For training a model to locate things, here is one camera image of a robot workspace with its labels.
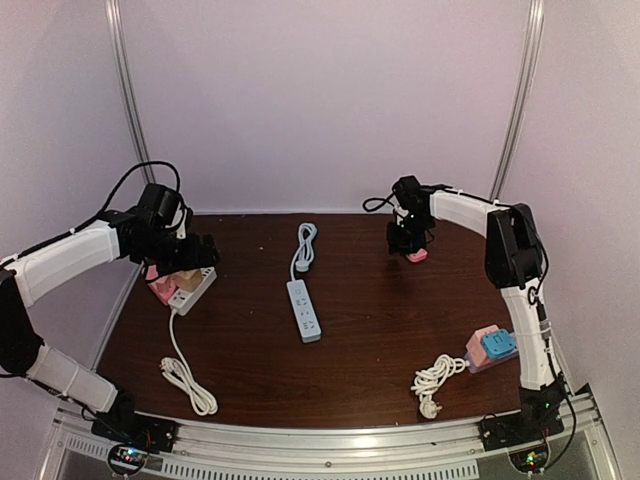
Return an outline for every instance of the power strip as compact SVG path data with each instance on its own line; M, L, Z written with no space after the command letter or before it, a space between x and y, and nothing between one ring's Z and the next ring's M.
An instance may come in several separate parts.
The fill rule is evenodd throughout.
M205 290L209 288L218 277L216 269L213 267L201 268L200 271L202 272L202 283L198 285L198 288L196 288L194 292L187 292L179 288L169 300L171 309L175 310L176 313L182 317L189 313L191 307L196 304Z
M322 337L322 330L304 280L287 282L287 290L302 342L317 342Z

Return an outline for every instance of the brown tabletop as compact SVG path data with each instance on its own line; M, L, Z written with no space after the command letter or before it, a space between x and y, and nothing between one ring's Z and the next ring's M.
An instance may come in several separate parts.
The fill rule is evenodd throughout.
M160 374L176 357L169 311L138 281L98 371L131 391L138 410L259 427L365 427L425 421L410 392L414 372L441 353L462 356L474 330L512 329L483 269L484 239L440 222L429 257L410 264L387 254L388 215L247 215L194 219L212 233L218 279L176 337L196 380L220 411L198 417ZM301 222L318 227L316 259L304 278L322 326L303 344L285 283ZM438 419L516 409L518 360L450 378L435 399Z

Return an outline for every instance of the coiled white cable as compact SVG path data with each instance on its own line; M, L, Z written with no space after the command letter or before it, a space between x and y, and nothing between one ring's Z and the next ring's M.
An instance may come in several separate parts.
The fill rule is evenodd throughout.
M189 364L178 348L178 343L176 342L176 337L173 332L173 320L175 319L176 313L175 310L171 310L171 316L169 317L169 335L171 335L171 343L173 343L173 348L176 349L180 360L170 357L163 358L160 363L162 376L166 378L171 385L178 387L189 395L191 407L193 407L194 412L201 417L213 415L218 411L216 397L195 381Z
M468 366L469 362L464 358L452 358L443 353L436 359L433 367L416 372L411 390L420 399L420 413L423 417L430 420L436 418L438 412L442 410L442 405L437 405L433 401L433 395L447 378L463 372Z
M309 265L313 262L314 253L311 242L316 238L318 229L313 223L301 223L298 227L298 242L300 245L291 260L291 280L296 279L295 272L309 271Z

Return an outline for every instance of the blue block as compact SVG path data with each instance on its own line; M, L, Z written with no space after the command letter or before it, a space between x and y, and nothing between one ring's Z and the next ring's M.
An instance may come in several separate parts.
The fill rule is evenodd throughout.
M504 328L497 332L487 333L481 340L482 348L490 359L506 357L516 349L513 337Z

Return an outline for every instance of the pink block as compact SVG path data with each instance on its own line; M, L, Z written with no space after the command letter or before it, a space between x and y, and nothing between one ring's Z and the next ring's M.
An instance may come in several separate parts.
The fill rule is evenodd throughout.
M487 352L484 351L484 347L482 346L482 337L487 333L497 332L498 330L500 329L497 325L481 328L480 330L476 330L467 342L467 351L469 352L469 356L476 367L481 367L491 361L489 355L487 355Z
M147 271L146 280L151 280L157 276L158 271L156 270L155 265L150 266ZM151 291L156 294L156 297L158 297L164 305L169 305L169 300L178 289L178 286L171 275L160 277L158 280L153 283L149 283L148 285Z
M484 365L478 367L473 363L473 358L471 358L471 355L469 355L469 352L464 354L464 359L469 361L469 373L480 373L483 370L486 370L489 367L493 367L495 365L499 365L503 362L506 362L507 360L511 360L512 358L515 358L518 356L518 350L514 350L513 353L510 353L509 355L507 355L506 357L502 357L499 358L497 360L492 360L489 359L488 363L485 363Z
M427 251L424 248L421 248L416 253L410 253L409 255L407 255L407 258L411 263L418 263L418 262L422 262L423 260L426 260L427 255L428 255Z

